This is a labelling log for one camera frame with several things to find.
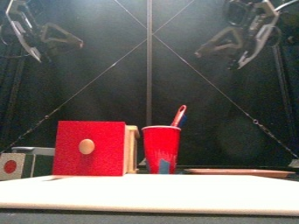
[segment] wire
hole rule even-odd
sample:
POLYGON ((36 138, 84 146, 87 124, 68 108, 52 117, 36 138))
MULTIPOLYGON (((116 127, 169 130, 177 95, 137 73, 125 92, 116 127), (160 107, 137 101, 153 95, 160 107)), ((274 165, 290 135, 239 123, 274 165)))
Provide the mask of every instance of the wire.
POLYGON ((117 63, 137 49, 137 47, 147 41, 147 39, 144 39, 132 49, 131 51, 104 70, 104 72, 101 72, 96 78, 93 80, 91 80, 88 82, 88 84, 85 84, 79 91, 72 95, 72 97, 48 114, 43 117, 43 119, 16 138, 16 140, 4 148, 4 150, 0 150, 0 155, 3 153, 5 153, 13 146, 16 143, 20 142, 20 140, 24 139, 24 137, 31 134, 37 128, 39 126, 43 124, 43 122, 45 120, 48 120, 52 115, 61 109, 61 107, 89 87, 89 85, 99 79, 99 77, 101 77, 112 67, 115 67, 117 65, 117 63))
POLYGON ((219 93, 226 97, 226 99, 232 103, 232 105, 239 109, 239 111, 243 112, 243 114, 251 119, 252 123, 264 131, 264 133, 279 143, 279 145, 284 148, 286 151, 288 151, 290 154, 295 158, 299 158, 299 156, 292 152, 292 150, 286 146, 286 144, 276 138, 276 136, 272 134, 271 130, 259 123, 258 119, 255 119, 250 113, 232 101, 232 99, 228 97, 228 95, 219 89, 219 87, 210 81, 210 79, 196 70, 196 68, 188 63, 188 61, 180 56, 180 54, 157 38, 156 35, 153 35, 155 38, 163 43, 163 45, 172 51, 172 53, 179 57, 179 59, 185 63, 185 65, 193 70, 193 72, 210 83, 210 85, 219 91, 219 93))
MULTIPOLYGON (((1 42, 3 42, 3 44, 5 46, 11 46, 12 43, 7 43, 5 40, 4 40, 4 37, 3 37, 3 29, 4 29, 4 25, 1 24, 0 25, 0 40, 1 40, 1 42)), ((20 58, 27 57, 29 55, 31 55, 29 53, 28 54, 21 54, 21 55, 13 55, 13 56, 0 55, 0 58, 8 59, 8 60, 9 59, 20 59, 20 58)))
POLYGON ((299 0, 294 0, 288 3, 284 3, 282 5, 279 5, 276 8, 275 8, 275 11, 280 11, 284 7, 290 6, 291 4, 295 4, 295 3, 299 3, 299 0))

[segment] red cup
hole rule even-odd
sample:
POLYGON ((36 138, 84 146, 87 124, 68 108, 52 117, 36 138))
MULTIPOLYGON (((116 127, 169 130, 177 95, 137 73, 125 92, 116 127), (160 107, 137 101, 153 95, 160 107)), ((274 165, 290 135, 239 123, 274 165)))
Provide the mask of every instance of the red cup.
POLYGON ((152 174, 173 174, 181 129, 173 126, 147 126, 144 133, 144 157, 152 174))

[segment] black backdrop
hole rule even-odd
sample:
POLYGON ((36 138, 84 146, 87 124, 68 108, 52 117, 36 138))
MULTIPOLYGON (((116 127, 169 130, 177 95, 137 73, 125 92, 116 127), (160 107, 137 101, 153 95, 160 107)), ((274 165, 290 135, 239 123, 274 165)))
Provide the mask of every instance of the black backdrop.
MULTIPOLYGON (((227 69, 226 57, 193 56, 200 45, 228 26, 223 2, 153 0, 152 125, 171 124, 177 108, 187 105, 180 165, 287 165, 290 153, 227 99, 296 151, 274 48, 266 47, 235 72, 227 69)), ((147 1, 41 3, 40 23, 61 26, 83 39, 84 47, 52 62, 40 64, 27 58, 1 145, 9 145, 61 104, 17 146, 55 147, 60 120, 124 121, 141 131, 147 125, 147 1)), ((144 157, 143 138, 137 157, 139 161, 144 157)))

